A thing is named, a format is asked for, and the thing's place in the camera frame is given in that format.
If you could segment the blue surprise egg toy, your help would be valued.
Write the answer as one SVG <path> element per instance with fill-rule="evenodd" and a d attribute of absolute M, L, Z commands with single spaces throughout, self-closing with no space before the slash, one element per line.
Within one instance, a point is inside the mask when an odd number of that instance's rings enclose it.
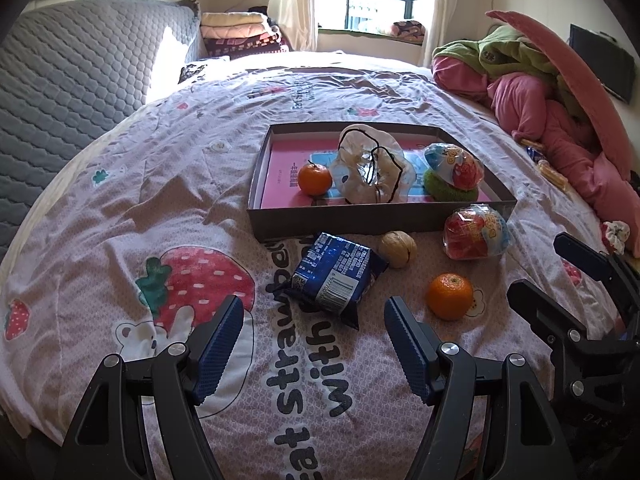
<path fill-rule="evenodd" d="M 460 208 L 442 230 L 445 254 L 452 260 L 478 260 L 502 255 L 510 246 L 506 220 L 486 204 Z"/>

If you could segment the brown walnut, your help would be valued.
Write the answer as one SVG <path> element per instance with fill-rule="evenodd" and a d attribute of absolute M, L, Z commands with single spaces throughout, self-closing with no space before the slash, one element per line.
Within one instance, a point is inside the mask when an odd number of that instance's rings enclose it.
<path fill-rule="evenodd" d="M 387 232 L 378 243 L 378 254 L 393 269 L 403 269 L 408 266 L 417 252 L 416 241 L 404 231 Z"/>

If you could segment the blue snack packet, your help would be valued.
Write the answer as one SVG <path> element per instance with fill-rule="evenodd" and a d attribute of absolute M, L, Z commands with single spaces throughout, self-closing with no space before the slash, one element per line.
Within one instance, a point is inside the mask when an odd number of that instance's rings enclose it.
<path fill-rule="evenodd" d="M 359 330 L 358 306 L 387 269 L 387 261 L 370 247 L 322 232 L 283 285 L 283 291 Z"/>

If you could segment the red surprise egg toy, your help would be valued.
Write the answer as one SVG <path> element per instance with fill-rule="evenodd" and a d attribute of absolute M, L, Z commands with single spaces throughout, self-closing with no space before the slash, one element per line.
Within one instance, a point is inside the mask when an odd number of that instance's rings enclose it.
<path fill-rule="evenodd" d="M 451 143 L 432 143 L 424 159 L 440 180 L 461 191 L 472 191 L 484 179 L 484 166 L 470 152 Z"/>

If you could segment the orange mandarin with stem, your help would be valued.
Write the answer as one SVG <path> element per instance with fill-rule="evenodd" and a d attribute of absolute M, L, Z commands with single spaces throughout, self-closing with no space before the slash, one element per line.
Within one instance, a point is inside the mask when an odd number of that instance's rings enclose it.
<path fill-rule="evenodd" d="M 323 196 L 333 184 L 330 170 L 327 166 L 307 162 L 297 174 L 299 189 L 311 197 Z"/>

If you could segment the white red scrunchie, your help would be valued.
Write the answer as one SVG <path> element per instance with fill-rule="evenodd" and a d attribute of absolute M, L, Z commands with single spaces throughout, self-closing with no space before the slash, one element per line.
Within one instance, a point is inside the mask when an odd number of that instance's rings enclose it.
<path fill-rule="evenodd" d="M 610 254 L 623 255 L 630 237 L 630 227 L 623 221 L 601 223 L 602 243 Z"/>

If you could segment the pink duvet pile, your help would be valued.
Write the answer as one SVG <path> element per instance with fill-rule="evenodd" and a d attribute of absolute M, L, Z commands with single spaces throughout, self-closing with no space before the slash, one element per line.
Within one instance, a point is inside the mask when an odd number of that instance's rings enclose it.
<path fill-rule="evenodd" d="M 630 227 L 626 247 L 638 257 L 639 195 L 597 150 L 593 128 L 571 118 L 565 106 L 552 99 L 548 84 L 526 73 L 490 81 L 450 56 L 434 58 L 432 72 L 440 88 L 490 108 L 499 126 L 515 141 L 542 144 L 550 165 L 567 178 L 601 220 L 621 221 Z"/>

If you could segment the yellow snack packet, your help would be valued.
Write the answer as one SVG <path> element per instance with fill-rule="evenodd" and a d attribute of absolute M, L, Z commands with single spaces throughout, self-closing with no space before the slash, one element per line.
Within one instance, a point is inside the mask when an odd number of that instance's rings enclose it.
<path fill-rule="evenodd" d="M 556 171 L 551 167 L 551 165 L 545 160 L 541 159 L 536 162 L 537 169 L 542 174 L 542 176 L 549 181 L 556 188 L 561 190 L 562 192 L 566 192 L 568 189 L 568 180 L 559 171 Z"/>

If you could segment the blue candy wrapper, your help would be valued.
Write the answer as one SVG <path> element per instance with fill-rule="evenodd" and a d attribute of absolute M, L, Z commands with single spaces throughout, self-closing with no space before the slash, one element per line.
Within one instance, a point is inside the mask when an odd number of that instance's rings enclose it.
<path fill-rule="evenodd" d="M 538 151 L 536 148 L 532 148 L 531 146 L 527 149 L 527 154 L 535 164 L 538 164 L 538 162 L 540 162 L 541 160 L 546 159 L 541 151 Z"/>

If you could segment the orange snack packet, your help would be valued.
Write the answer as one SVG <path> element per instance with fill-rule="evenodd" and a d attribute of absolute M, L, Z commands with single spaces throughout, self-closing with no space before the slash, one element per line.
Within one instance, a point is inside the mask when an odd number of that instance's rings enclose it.
<path fill-rule="evenodd" d="M 544 144 L 538 143 L 538 142 L 534 142 L 531 140 L 527 140 L 527 139 L 521 139 L 518 141 L 519 144 L 526 146 L 526 148 L 533 148 L 534 150 L 543 153 L 546 148 L 544 147 Z"/>

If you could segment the pink pillow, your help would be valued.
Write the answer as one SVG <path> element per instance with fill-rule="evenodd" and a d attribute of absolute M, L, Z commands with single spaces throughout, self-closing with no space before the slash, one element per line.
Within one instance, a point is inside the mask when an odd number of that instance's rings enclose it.
<path fill-rule="evenodd" d="M 634 150 L 618 111 L 586 62 L 553 30 L 528 15 L 500 10 L 486 11 L 485 15 L 521 32 L 559 70 L 589 117 L 604 154 L 622 178 L 629 181 Z"/>

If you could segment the pink strawberry bed sheet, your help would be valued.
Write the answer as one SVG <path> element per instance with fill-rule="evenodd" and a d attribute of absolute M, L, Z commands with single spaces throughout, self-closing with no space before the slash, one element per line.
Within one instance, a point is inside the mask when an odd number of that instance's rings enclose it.
<path fill-rule="evenodd" d="M 309 243 L 259 243 L 247 199 L 262 142 L 282 122 L 446 131 L 515 197 L 509 247 L 455 262 L 439 234 L 419 234 L 413 262 L 384 272 L 364 295 L 358 330 L 277 296 Z M 552 246 L 567 232 L 599 247 L 592 209 L 550 184 L 486 110 L 399 63 L 290 54 L 184 84 L 115 129 L 50 201 L 1 286 L 1 411 L 21 437 L 37 430 L 61 443 L 104 356 L 155 356 L 238 294 L 247 305 L 242 333 L 198 412 L 224 476 L 400 479 L 431 412 L 387 336 L 388 297 L 429 320 L 428 283 L 444 272 L 464 276 L 475 310 L 457 323 L 435 321 L 436 333 L 482 358 L 520 352 L 545 387 L 548 348 L 509 308 L 508 286 L 534 282 L 593 338 L 615 316 L 603 287 L 573 282 Z"/>

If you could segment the green blanket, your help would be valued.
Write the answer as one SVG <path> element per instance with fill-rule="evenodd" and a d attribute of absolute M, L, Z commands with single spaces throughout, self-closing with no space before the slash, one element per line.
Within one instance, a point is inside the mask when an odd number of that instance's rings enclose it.
<path fill-rule="evenodd" d="M 587 114 L 570 91 L 560 70 L 547 55 L 510 25 L 498 26 L 480 40 L 454 40 L 433 52 L 432 62 L 455 60 L 490 82 L 510 73 L 522 72 L 550 84 L 570 116 L 585 122 Z"/>

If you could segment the dark cardboard box tray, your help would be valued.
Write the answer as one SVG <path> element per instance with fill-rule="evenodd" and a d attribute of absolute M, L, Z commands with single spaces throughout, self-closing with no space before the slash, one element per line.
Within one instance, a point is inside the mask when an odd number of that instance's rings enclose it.
<path fill-rule="evenodd" d="M 282 238 L 328 232 L 336 235 L 378 235 L 388 231 L 432 232 L 444 227 L 445 220 L 465 202 L 390 203 L 362 205 L 322 205 L 311 207 L 260 209 L 262 186 L 265 183 L 271 144 L 283 140 L 337 139 L 346 122 L 294 122 L 269 127 L 255 162 L 250 181 L 246 210 L 254 237 L 262 243 Z M 374 128 L 400 138 L 414 140 L 427 136 L 431 143 L 458 141 L 441 128 L 407 124 L 375 122 Z"/>

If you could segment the pink and blue book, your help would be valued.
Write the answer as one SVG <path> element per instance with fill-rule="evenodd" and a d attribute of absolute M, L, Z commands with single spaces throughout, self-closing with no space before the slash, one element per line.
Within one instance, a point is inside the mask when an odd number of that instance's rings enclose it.
<path fill-rule="evenodd" d="M 431 140 L 427 136 L 411 140 L 408 136 L 399 139 L 404 150 L 404 157 L 413 166 L 416 180 L 408 192 L 395 198 L 395 203 L 435 203 L 433 196 L 428 195 L 423 184 L 425 171 L 428 169 L 424 158 L 424 150 Z M 298 174 L 308 162 L 330 168 L 337 155 L 337 139 L 303 139 L 283 140 L 277 138 L 269 150 L 269 162 L 265 183 L 262 186 L 260 209 L 279 209 L 294 207 L 311 207 L 322 205 L 347 205 L 354 201 L 345 197 L 338 187 L 338 181 L 344 177 L 340 170 L 332 178 L 332 186 L 321 196 L 307 195 L 298 184 Z"/>

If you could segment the folded cloth on windowsill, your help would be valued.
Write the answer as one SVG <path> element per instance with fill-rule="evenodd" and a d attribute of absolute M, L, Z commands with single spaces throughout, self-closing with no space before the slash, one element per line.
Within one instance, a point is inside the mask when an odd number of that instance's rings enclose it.
<path fill-rule="evenodd" d="M 425 38 L 425 27 L 415 20 L 395 22 L 390 29 L 390 36 L 413 44 L 422 44 Z"/>

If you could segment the right cream curtain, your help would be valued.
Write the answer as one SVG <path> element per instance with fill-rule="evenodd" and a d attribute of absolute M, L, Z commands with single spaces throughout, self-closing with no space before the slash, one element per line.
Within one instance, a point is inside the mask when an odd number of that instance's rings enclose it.
<path fill-rule="evenodd" d="M 425 0 L 425 38 L 422 44 L 421 64 L 432 65 L 434 51 L 445 43 L 446 33 L 454 17 L 458 0 Z"/>

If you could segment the cream curtain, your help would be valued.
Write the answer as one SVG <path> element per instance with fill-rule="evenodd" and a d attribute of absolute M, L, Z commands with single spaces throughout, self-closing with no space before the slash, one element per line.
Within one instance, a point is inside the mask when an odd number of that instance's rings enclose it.
<path fill-rule="evenodd" d="M 425 0 L 425 38 L 422 44 L 421 64 L 432 65 L 434 51 L 445 43 L 446 33 L 454 17 L 458 0 Z"/>
<path fill-rule="evenodd" d="M 316 0 L 269 0 L 268 14 L 296 51 L 318 47 Z"/>

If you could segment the grey quilted headboard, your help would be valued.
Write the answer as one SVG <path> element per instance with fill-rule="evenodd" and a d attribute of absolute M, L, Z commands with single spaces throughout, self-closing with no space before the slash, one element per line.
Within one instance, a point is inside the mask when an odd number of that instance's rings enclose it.
<path fill-rule="evenodd" d="M 195 0 L 75 0 L 21 14 L 1 44 L 1 249 L 84 148 L 170 91 L 201 47 Z"/>

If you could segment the left cream curtain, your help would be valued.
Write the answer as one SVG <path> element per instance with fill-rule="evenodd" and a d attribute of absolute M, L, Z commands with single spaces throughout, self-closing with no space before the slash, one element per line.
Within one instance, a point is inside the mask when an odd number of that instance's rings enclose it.
<path fill-rule="evenodd" d="M 268 14 L 296 51 L 318 47 L 316 0 L 269 0 Z"/>

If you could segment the stack of folded blankets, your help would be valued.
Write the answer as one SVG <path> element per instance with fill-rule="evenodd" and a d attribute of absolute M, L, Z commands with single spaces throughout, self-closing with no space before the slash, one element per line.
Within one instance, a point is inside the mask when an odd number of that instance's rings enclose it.
<path fill-rule="evenodd" d="M 206 12 L 200 31 L 209 58 L 292 51 L 280 27 L 260 12 Z"/>

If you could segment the black wall television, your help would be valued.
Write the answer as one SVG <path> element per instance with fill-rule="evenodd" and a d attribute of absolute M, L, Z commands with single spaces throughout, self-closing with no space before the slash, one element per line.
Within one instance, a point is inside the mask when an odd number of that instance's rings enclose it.
<path fill-rule="evenodd" d="M 625 104 L 631 103 L 636 64 L 614 38 L 571 24 L 568 44 L 591 68 L 609 94 Z"/>

